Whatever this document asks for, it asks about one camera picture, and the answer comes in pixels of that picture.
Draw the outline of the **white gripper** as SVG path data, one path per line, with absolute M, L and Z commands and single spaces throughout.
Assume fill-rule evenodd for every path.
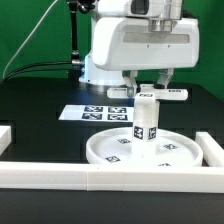
M 196 19 L 178 21 L 171 32 L 150 31 L 149 21 L 137 18 L 104 17 L 95 27 L 93 62 L 103 70 L 125 70 L 122 77 L 129 98 L 136 94 L 136 70 L 161 69 L 154 87 L 166 89 L 173 68 L 194 67 L 198 57 Z

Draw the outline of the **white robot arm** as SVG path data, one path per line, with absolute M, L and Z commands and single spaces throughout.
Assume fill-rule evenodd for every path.
M 198 20 L 183 15 L 183 0 L 96 0 L 91 50 L 80 81 L 132 97 L 140 70 L 157 70 L 156 86 L 168 86 L 176 68 L 196 65 Z

